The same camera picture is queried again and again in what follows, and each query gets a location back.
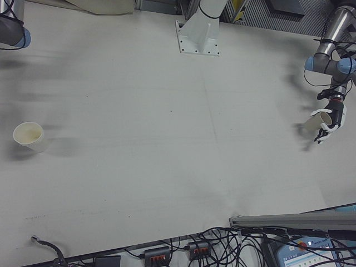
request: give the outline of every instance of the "wire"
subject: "wire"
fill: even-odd
[[[338,243],[340,246],[347,248],[347,246],[344,243],[341,243],[339,240],[332,239],[333,242]],[[348,253],[356,257],[356,253],[353,252],[352,250],[347,250]]]
[[[131,256],[133,256],[133,257],[135,257],[135,258],[141,258],[139,255],[136,255],[136,254],[134,254],[134,253],[132,253],[132,252],[129,252],[127,249],[123,249],[125,252],[127,252],[127,253],[129,253]]]

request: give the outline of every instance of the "electrical outlet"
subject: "electrical outlet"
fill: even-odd
[[[202,259],[211,255],[211,246],[206,241],[188,243],[189,260]]]
[[[167,266],[170,260],[170,249],[168,246],[163,246],[157,249],[145,250],[145,267],[161,267]]]

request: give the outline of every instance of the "paper cup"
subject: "paper cup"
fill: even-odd
[[[326,112],[320,112],[312,116],[309,120],[306,121],[304,128],[308,131],[316,131],[322,128],[320,125],[322,123],[325,123],[326,125],[331,125],[333,123],[332,118]]]
[[[37,152],[43,152],[47,148],[47,142],[43,139],[43,128],[35,122],[24,122],[13,131],[13,139],[22,146]]]

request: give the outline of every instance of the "white table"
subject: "white table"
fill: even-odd
[[[313,38],[222,24],[220,57],[183,55],[177,18],[26,3],[31,46],[0,53],[0,266],[52,260],[33,234],[73,256],[355,201],[354,92],[322,146],[294,127],[326,105]],[[48,150],[14,143],[23,121]]]

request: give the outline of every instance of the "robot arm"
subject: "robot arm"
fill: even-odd
[[[345,122],[346,106],[343,101],[347,94],[347,84],[355,75],[356,61],[351,57],[342,58],[340,61],[331,59],[336,50],[344,30],[356,22],[356,1],[341,1],[330,18],[331,24],[320,40],[319,48],[313,57],[309,57],[305,63],[305,69],[331,75],[330,88],[322,90],[317,99],[328,99],[328,105],[322,110],[312,112],[311,116],[318,112],[327,112],[332,118],[332,124],[322,123],[319,135],[315,138],[319,144],[327,139],[331,133],[341,128]]]
[[[29,46],[31,35],[23,26],[24,0],[0,0],[0,43],[17,50]]]

